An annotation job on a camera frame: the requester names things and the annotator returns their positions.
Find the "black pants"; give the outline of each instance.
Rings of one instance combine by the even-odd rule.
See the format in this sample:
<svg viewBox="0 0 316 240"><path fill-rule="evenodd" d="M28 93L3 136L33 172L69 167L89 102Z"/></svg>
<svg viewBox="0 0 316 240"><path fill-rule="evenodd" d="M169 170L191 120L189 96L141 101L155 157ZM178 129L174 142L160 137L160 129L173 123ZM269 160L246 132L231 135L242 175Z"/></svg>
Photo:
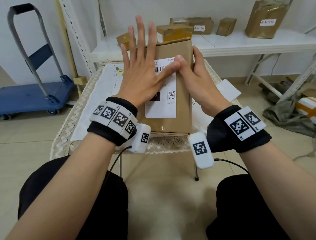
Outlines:
<svg viewBox="0 0 316 240"><path fill-rule="evenodd" d="M20 191L18 218L68 159L45 163L31 174ZM250 175L221 181L216 191L218 217L206 229L208 239L289 239L264 202ZM127 239L128 192L123 179L113 173L99 195L77 239Z"/></svg>
<svg viewBox="0 0 316 240"><path fill-rule="evenodd" d="M206 229L208 239L290 239L249 174L219 183L216 208L217 218Z"/></svg>
<svg viewBox="0 0 316 240"><path fill-rule="evenodd" d="M18 219L53 178L69 156L57 158L37 169L20 191ZM128 192L123 179L110 173L76 239L127 239Z"/></svg>

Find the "left hand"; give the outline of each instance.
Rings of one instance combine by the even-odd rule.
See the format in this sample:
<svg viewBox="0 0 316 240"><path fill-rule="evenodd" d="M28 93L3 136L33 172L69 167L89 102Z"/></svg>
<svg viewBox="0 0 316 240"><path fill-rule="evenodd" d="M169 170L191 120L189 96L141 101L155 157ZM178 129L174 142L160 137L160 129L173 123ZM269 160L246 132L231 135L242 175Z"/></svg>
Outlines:
<svg viewBox="0 0 316 240"><path fill-rule="evenodd" d="M124 44L121 50L124 62L124 76L119 93L114 97L123 98L135 107L149 101L162 87L164 80L180 69L179 62L172 62L156 76L155 73L155 50L156 28L152 21L149 22L149 39L147 54L145 57L145 28L142 17L136 15L138 41L132 25L128 27L130 37L130 58Z"/></svg>

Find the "blue hand truck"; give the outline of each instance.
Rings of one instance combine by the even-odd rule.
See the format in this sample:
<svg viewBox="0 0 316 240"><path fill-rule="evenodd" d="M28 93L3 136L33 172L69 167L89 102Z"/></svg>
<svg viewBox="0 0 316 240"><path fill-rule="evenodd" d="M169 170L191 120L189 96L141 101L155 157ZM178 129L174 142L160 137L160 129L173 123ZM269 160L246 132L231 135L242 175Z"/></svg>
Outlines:
<svg viewBox="0 0 316 240"><path fill-rule="evenodd" d="M39 23L46 40L46 44L28 56L22 46L21 40L15 29L13 17L14 15L35 11L39 19ZM52 45L48 39L43 18L39 10L32 4L26 3L17 6L12 6L9 9L7 16L10 31L13 38L32 72L37 84L17 85L3 87L0 89L0 118L3 120L11 119L11 114L30 111L46 110L51 115L59 113L71 93L74 86L73 81L64 75ZM51 56L53 56L57 69L60 73L61 82L42 83L36 70Z"/></svg>

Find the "right hand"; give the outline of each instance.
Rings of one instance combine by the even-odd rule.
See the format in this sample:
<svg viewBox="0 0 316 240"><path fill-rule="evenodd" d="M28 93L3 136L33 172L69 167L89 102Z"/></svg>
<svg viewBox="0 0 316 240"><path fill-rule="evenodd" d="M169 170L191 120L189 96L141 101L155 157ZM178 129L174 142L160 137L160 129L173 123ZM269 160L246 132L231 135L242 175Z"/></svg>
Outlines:
<svg viewBox="0 0 316 240"><path fill-rule="evenodd" d="M196 46L193 46L193 54L195 57L193 71L181 55L177 55L174 61L180 63L179 72L182 74L193 99L201 105L205 114L214 117L232 104L223 97L215 86L204 65L203 55Z"/></svg>

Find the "black cable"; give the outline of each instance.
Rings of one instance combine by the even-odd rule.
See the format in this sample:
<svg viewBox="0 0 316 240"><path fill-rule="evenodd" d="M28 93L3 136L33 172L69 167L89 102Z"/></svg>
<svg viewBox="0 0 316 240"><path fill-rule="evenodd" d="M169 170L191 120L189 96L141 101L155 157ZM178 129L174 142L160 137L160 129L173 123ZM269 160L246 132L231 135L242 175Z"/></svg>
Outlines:
<svg viewBox="0 0 316 240"><path fill-rule="evenodd" d="M105 178L104 178L104 181L103 181L103 184L102 184L101 188L104 186L105 182L106 182L107 179L109 178L109 175L110 175L110 173L111 173L111 171L112 171L114 165L116 164L118 158L120 157L120 155L121 155L126 149L129 149L129 148L132 148L132 146L126 147L126 148L124 148L124 149L120 152L120 154L118 155L118 157L116 158L116 160L115 160L114 163L112 164L112 167L110 168L110 170L109 170L108 172L106 172L106 175L105 175Z"/></svg>
<svg viewBox="0 0 316 240"><path fill-rule="evenodd" d="M274 64L274 66L273 66L273 68L272 68L272 70L271 70L271 76L272 76L272 74L273 74L274 67L276 66L276 64L277 64L277 62L278 62L278 60L279 60L279 57L280 57L280 54L278 54L276 63Z"/></svg>
<svg viewBox="0 0 316 240"><path fill-rule="evenodd" d="M225 159L221 159L221 158L214 158L214 161L224 161L224 162L229 162L233 165L236 165L238 167L240 167L241 169L243 169L244 171L246 171L248 174L249 172L247 171L247 169L243 168L242 166L238 165L237 163L234 163L234 162L231 162L231 161L228 161L228 160L225 160Z"/></svg>

